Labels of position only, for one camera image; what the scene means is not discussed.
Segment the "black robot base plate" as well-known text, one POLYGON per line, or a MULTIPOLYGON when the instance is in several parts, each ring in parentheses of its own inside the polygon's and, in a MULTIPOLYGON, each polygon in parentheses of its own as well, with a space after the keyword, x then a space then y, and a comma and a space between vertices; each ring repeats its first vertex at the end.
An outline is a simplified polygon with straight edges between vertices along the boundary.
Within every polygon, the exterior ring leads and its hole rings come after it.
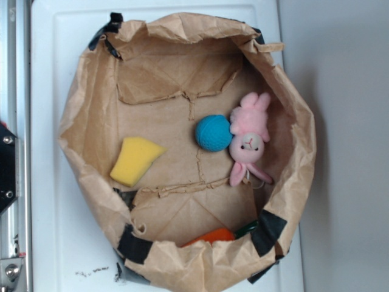
POLYGON ((16 136, 1 122, 1 215, 17 199, 16 136))

